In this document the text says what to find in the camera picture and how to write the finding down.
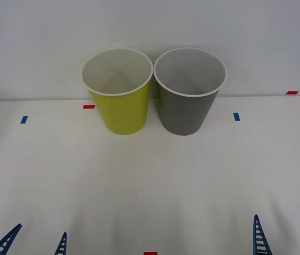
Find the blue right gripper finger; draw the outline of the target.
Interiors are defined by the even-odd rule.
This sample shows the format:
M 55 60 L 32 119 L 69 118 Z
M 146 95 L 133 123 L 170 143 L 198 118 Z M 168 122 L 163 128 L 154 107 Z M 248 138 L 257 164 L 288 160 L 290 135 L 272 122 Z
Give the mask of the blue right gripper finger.
M 253 255 L 271 254 L 258 215 L 253 219 Z

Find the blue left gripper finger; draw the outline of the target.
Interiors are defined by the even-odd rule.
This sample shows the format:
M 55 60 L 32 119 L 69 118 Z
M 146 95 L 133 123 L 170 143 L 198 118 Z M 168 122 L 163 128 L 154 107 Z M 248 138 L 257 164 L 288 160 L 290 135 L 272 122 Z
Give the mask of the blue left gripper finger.
M 64 232 L 54 255 L 66 255 L 66 249 L 67 249 L 67 233 Z
M 6 255 L 10 246 L 12 245 L 14 239 L 16 238 L 18 232 L 20 231 L 22 225 L 17 224 L 11 231 L 9 231 L 1 240 L 0 240 L 0 255 Z

